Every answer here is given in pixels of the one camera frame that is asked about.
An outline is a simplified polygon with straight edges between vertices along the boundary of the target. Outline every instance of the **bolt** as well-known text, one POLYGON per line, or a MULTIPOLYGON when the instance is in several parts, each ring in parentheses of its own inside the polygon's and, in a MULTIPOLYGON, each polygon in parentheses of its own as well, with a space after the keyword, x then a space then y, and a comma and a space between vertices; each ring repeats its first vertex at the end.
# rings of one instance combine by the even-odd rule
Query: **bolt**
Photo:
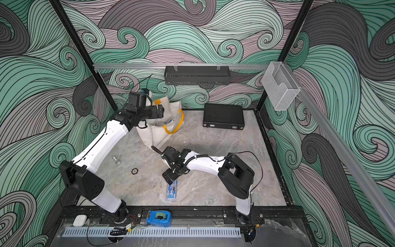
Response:
POLYGON ((115 164, 119 165, 121 163, 121 160, 118 160, 115 156, 113 156, 113 160, 115 161, 115 164))

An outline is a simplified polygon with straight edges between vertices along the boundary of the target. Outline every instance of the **clear plastic holder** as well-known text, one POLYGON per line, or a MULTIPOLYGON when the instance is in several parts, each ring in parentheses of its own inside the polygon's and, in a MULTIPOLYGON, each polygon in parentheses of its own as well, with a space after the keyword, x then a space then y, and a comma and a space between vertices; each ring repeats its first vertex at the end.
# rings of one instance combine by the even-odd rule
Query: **clear plastic holder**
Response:
POLYGON ((262 78, 262 85, 275 111, 287 110, 300 92, 292 69, 283 62, 269 64, 262 78))

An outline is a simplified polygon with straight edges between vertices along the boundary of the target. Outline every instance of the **yellow handle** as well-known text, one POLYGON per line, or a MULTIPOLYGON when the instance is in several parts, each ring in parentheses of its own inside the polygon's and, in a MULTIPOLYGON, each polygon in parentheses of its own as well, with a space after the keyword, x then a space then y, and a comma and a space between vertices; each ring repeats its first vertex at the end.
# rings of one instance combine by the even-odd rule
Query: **yellow handle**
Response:
POLYGON ((172 132, 167 130, 166 125, 162 126, 163 128, 165 128, 166 133, 168 133, 169 135, 174 134, 178 130, 178 128, 181 126, 182 122, 184 121, 184 112, 181 109, 179 109, 177 114, 180 113, 180 112, 181 112, 181 121, 177 125, 177 127, 175 127, 175 129, 172 132))

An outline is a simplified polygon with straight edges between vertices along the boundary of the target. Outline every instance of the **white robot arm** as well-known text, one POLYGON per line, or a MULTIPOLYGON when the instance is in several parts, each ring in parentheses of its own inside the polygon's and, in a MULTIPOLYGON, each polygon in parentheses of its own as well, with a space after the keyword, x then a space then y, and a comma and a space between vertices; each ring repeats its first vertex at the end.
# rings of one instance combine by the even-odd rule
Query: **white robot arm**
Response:
MULTIPOLYGON (((158 108, 145 106, 145 96, 146 94, 131 93, 126 109, 116 111, 106 127, 84 151, 72 161, 63 161, 59 166, 66 187, 108 211, 116 223, 124 222, 126 203, 108 191, 104 181, 95 173, 110 150, 132 127, 145 119, 163 117, 161 105, 158 108)), ((200 170, 217 175, 228 191, 236 197, 237 211, 249 215, 254 171, 235 154, 214 157, 189 149, 178 152, 167 147, 162 153, 157 148, 152 148, 161 154, 169 166, 162 174, 168 184, 172 184, 187 170, 200 170)))

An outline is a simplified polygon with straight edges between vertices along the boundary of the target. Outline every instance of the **marble floor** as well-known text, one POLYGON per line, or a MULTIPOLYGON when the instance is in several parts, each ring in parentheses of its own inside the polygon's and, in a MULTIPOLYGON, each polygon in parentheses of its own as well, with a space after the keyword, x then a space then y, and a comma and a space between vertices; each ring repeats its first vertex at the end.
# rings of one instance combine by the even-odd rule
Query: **marble floor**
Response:
MULTIPOLYGON (((251 151, 263 167, 263 179, 253 191, 256 206, 285 206, 280 185, 271 164, 261 132, 253 111, 244 111, 244 130, 205 128, 202 126, 203 111, 184 111, 181 128, 160 148, 167 146, 181 151, 191 149, 197 153, 225 156, 229 152, 251 151)), ((254 186, 261 178, 261 169, 250 153, 238 156, 254 171, 254 186)), ((105 187, 128 205, 140 206, 233 206, 232 196, 217 176, 201 171, 190 171, 177 179, 177 198, 166 198, 167 183, 162 173, 167 166, 160 155, 151 151, 141 141, 133 128, 110 151, 96 173, 105 181, 105 187), (116 165, 112 157, 121 160, 116 165), (133 175, 133 168, 139 171, 133 175)), ((82 205, 92 205, 85 200, 82 205)))

